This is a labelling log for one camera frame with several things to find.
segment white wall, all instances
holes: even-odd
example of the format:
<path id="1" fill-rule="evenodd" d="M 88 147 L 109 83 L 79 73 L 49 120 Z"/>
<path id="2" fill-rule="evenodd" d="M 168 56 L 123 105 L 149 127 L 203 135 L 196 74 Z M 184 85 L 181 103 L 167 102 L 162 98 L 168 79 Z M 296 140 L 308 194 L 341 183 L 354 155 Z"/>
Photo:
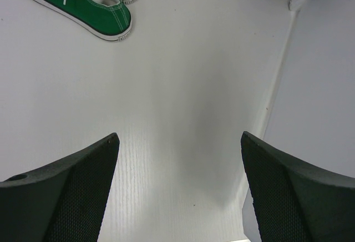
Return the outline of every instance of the white wall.
<path id="1" fill-rule="evenodd" d="M 0 0 L 0 179 L 117 132 L 100 241 L 244 238 L 240 137 L 263 120 L 287 1 L 138 0 L 132 34 L 107 43 Z"/>
<path id="2" fill-rule="evenodd" d="M 302 8 L 265 140 L 355 177 L 355 0 Z"/>

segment black mesh fabric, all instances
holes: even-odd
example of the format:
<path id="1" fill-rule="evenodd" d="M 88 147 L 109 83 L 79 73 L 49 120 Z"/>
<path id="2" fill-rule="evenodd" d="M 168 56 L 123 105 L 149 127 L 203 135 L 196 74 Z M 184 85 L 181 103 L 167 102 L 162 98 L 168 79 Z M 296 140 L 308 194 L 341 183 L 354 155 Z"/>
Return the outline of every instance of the black mesh fabric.
<path id="1" fill-rule="evenodd" d="M 71 169 L 43 241 L 97 241 L 117 159 L 110 153 L 103 148 Z"/>
<path id="2" fill-rule="evenodd" d="M 286 169 L 248 136 L 241 142 L 262 241 L 312 241 Z"/>

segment white wood grain surface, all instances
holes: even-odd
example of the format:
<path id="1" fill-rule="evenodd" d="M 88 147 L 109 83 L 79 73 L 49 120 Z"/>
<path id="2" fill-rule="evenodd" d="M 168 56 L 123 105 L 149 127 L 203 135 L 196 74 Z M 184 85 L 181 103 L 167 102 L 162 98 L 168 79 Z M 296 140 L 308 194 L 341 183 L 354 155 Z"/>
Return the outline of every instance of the white wood grain surface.
<path id="1" fill-rule="evenodd" d="M 0 0 L 0 180 L 121 140 L 100 242 L 245 238 L 240 137 L 257 132 L 288 0 L 138 0 L 102 41 L 31 0 Z"/>

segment hole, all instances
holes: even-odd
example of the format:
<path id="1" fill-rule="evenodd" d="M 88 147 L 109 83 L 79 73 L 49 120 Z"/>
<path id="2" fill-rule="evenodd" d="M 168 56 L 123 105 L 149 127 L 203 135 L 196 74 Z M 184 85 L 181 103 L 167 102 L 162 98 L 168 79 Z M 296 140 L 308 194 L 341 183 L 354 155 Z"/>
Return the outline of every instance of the hole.
<path id="1" fill-rule="evenodd" d="M 27 177 L 26 174 L 18 174 L 18 175 L 14 175 L 13 177 L 10 177 L 9 179 L 7 179 L 7 181 L 21 180 L 21 179 L 25 179 L 26 177 Z"/>

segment dark object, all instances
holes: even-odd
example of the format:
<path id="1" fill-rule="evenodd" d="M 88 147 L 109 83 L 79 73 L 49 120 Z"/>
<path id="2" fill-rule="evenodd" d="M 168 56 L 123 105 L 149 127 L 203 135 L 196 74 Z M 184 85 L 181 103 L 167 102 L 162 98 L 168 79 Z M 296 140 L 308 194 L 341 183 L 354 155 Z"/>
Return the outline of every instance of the dark object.
<path id="1" fill-rule="evenodd" d="M 241 145 L 263 242 L 355 241 L 355 179 L 306 163 L 247 132 Z"/>
<path id="2" fill-rule="evenodd" d="M 0 241 L 97 241 L 119 140 L 116 134 L 0 183 Z"/>

